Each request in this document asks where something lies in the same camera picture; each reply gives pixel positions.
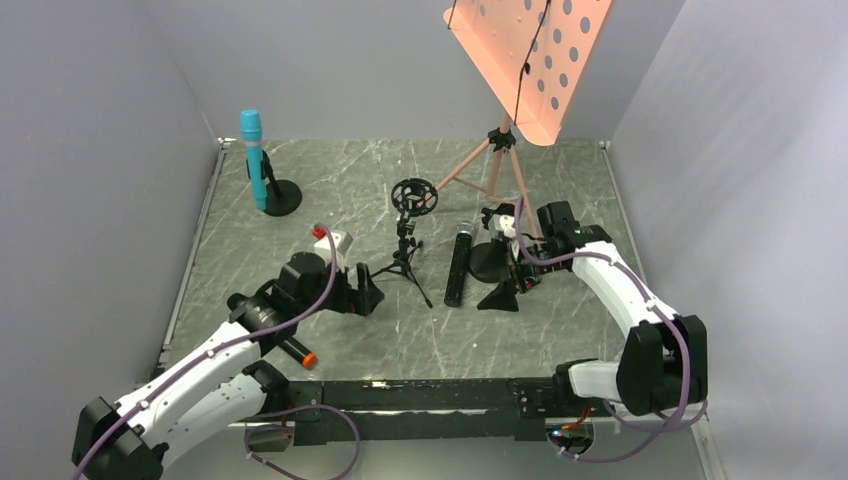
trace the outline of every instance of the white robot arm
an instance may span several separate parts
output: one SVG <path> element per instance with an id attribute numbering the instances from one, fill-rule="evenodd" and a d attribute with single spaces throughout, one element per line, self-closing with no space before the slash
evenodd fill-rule
<path id="1" fill-rule="evenodd" d="M 509 282 L 515 283 L 496 289 L 490 297 L 514 297 L 516 291 L 523 293 L 531 286 L 523 283 L 525 279 L 538 283 L 544 273 L 569 270 L 598 296 L 627 339 L 618 362 L 584 359 L 559 365 L 554 383 L 563 402 L 603 399 L 623 404 L 634 415 L 658 413 L 677 406 L 680 391 L 687 384 L 689 404 L 706 399 L 706 328 L 697 316 L 682 317 L 660 300 L 622 260 L 603 228 L 580 226 L 568 202 L 550 203 L 537 212 L 545 238 L 526 253 L 542 257 L 544 267 L 536 265 L 540 259 L 531 261 L 521 251 L 520 230 L 515 228 L 515 217 L 507 214 L 512 211 L 512 206 L 502 206 L 484 217 L 495 239 L 509 244 L 508 263 L 514 270 Z M 563 256 L 569 259 L 553 260 Z M 682 378 L 683 352 L 663 317 L 685 340 L 690 361 L 688 381 Z"/>
<path id="2" fill-rule="evenodd" d="M 82 410 L 75 465 L 113 430 L 84 467 L 89 480 L 158 479 L 181 455 L 227 425 L 266 405 L 287 404 L 280 400 L 288 393 L 288 380 L 261 360 L 277 346 L 293 355 L 286 347 L 294 342 L 297 327 L 281 325 L 314 308 L 364 316 L 383 300 L 365 264 L 356 266 L 359 289 L 348 283 L 344 262 L 353 240 L 346 232 L 332 232 L 337 274 L 330 285 L 332 248 L 322 230 L 313 233 L 318 238 L 314 253 L 293 255 L 279 278 L 253 296 L 231 296 L 230 318 L 183 360 L 115 403 L 98 397 Z M 322 290 L 326 297 L 319 304 Z M 282 329 L 248 339 L 273 327 Z M 151 399 L 153 392 L 158 395 Z"/>

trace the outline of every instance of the tripod stand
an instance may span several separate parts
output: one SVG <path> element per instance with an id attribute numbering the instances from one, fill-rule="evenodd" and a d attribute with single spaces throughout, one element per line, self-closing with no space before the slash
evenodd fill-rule
<path id="1" fill-rule="evenodd" d="M 424 288 L 418 283 L 415 274 L 412 273 L 412 256 L 424 246 L 424 242 L 415 240 L 411 235 L 415 232 L 415 222 L 412 217 L 426 215 L 433 211 L 438 201 L 438 192 L 430 182 L 420 178 L 409 178 L 402 180 L 392 188 L 392 205 L 400 212 L 397 222 L 398 249 L 392 253 L 391 265 L 377 270 L 371 278 L 383 273 L 391 273 L 403 277 L 418 287 L 424 303 L 433 308 L 433 302 L 427 298 Z"/>

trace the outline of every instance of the pink music stand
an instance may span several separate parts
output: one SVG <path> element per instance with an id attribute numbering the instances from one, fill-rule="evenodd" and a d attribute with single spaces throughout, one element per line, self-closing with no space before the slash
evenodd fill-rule
<path id="1" fill-rule="evenodd" d="M 457 0 L 453 8 L 445 11 L 448 28 L 503 105 L 504 115 L 500 126 L 489 132 L 483 143 L 436 185 L 437 190 L 455 180 L 483 192 L 491 201 L 512 203 L 494 195 L 506 150 L 524 198 L 531 230 L 534 236 L 539 236 L 515 153 L 515 137 L 510 132 L 510 123 L 517 120 L 518 130 L 534 145 L 548 146 L 556 142 L 611 2 Z M 547 13 L 540 28 L 546 6 Z M 520 76 L 523 79 L 519 95 Z M 458 178 L 457 175 L 489 145 L 494 145 L 495 160 L 486 188 Z"/>

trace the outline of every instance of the black microphone stand base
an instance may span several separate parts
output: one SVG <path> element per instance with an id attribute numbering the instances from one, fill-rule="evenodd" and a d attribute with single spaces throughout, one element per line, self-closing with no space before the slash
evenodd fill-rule
<path id="1" fill-rule="evenodd" d="M 371 275 L 371 278 L 374 279 L 374 277 L 382 273 L 391 273 L 393 275 L 403 277 L 412 282 L 413 285 L 418 287 L 418 291 L 421 292 L 421 296 L 424 297 L 424 303 L 427 304 L 428 308 L 433 308 L 433 302 L 431 302 L 430 299 L 427 298 L 427 294 L 424 293 L 424 288 L 422 288 L 421 284 L 418 283 L 418 279 L 415 278 L 415 274 L 412 273 L 412 265 L 410 265 L 409 263 L 412 261 L 412 256 L 415 254 L 415 251 L 423 246 L 424 242 L 419 241 L 414 246 L 412 246 L 412 249 L 409 250 L 407 255 L 402 255 L 400 250 L 395 251 L 392 254 L 392 256 L 395 258 L 392 264 L 388 267 L 384 267 L 380 270 L 377 270 L 377 272 Z"/>
<path id="2" fill-rule="evenodd" d="M 277 180 L 268 184 L 268 196 L 265 198 L 265 215 L 271 217 L 284 217 L 300 206 L 303 201 L 303 193 L 300 187 L 291 180 Z"/>
<path id="3" fill-rule="evenodd" d="M 509 277 L 507 270 L 507 247 L 504 242 L 486 242 L 471 248 L 468 257 L 468 273 L 483 283 L 498 283 Z"/>

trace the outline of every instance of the blue microphone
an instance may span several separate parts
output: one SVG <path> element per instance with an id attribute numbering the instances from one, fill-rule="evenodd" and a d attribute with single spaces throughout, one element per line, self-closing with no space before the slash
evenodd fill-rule
<path id="1" fill-rule="evenodd" d="M 247 147 L 247 173 L 253 186 L 253 198 L 256 208 L 264 211 L 267 207 L 268 190 L 262 175 L 262 121 L 256 110 L 242 110 L 241 136 Z"/>

